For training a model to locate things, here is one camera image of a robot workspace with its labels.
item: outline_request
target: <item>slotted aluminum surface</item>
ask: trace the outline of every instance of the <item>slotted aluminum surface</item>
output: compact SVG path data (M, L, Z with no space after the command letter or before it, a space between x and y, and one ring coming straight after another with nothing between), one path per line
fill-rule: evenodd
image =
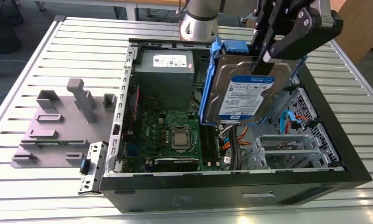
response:
M219 27L249 41L247 28ZM69 95L81 77L93 95L115 93L129 38L178 39L177 24L67 17L54 22L0 108L0 221L57 223L373 223L373 181L299 206L121 214L102 196L77 196L78 169L13 169L10 158L34 114L39 90ZM373 91L341 51L325 44L306 65L373 177Z

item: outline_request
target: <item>floor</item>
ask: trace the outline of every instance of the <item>floor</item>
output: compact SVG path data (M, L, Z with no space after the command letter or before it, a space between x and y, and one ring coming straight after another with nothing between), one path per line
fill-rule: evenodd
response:
M18 9L23 17L23 23L17 25L14 30L22 46L15 53L0 55L0 60L17 59L27 61L55 15L115 19L113 7L107 6L45 3L45 7L45 11L38 11L34 2L21 1ZM115 10L118 12L119 19L126 19L125 10L122 8L117 8ZM174 11L169 11L167 13L167 10L158 10L157 12L151 12L151 14L151 17L146 17L146 13L142 9L139 9L139 20L177 22ZM235 16L222 14L218 16L218 24L221 26L243 26L243 24L238 23L238 18ZM0 63L0 97L5 96L10 90L22 67L22 62ZM373 52L367 53L357 67L373 87Z

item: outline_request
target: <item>orange wire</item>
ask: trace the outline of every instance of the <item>orange wire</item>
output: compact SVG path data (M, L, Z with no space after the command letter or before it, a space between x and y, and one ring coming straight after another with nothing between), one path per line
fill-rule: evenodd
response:
M239 145L251 145L251 143L247 142L247 141L239 141L238 144L239 144ZM226 144L222 146L222 150L226 150L226 149L229 149L229 148L230 148L230 144L226 143Z
M237 140L239 140L239 139L246 135L246 133L247 133L247 128L249 128L249 126L246 126L246 127L243 128L242 134L237 137Z
M302 119L307 120L307 118L303 117L302 115L295 115L295 118L302 118Z

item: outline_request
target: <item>label sticker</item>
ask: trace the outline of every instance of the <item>label sticker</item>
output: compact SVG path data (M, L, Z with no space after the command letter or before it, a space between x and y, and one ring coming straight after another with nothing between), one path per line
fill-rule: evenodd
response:
M223 157L223 163L230 164L230 157L227 157L227 156Z
M153 67L178 67L186 68L185 55L154 55Z
M218 115L223 119L246 119L253 116L263 100L261 93L271 87L273 82L273 77L231 77Z

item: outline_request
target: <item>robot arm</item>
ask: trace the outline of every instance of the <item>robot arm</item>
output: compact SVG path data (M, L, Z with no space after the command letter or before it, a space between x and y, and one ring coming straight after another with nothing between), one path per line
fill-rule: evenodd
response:
M249 45L219 38L211 44L199 107L202 124L261 123L301 59L342 29L329 0L258 0L253 15L257 22ZM243 105L241 96L250 99Z
M267 74L273 63L298 60L337 37L342 20L329 0L261 0L254 8L255 32L250 43L259 51L251 74ZM275 35L283 35L278 41Z

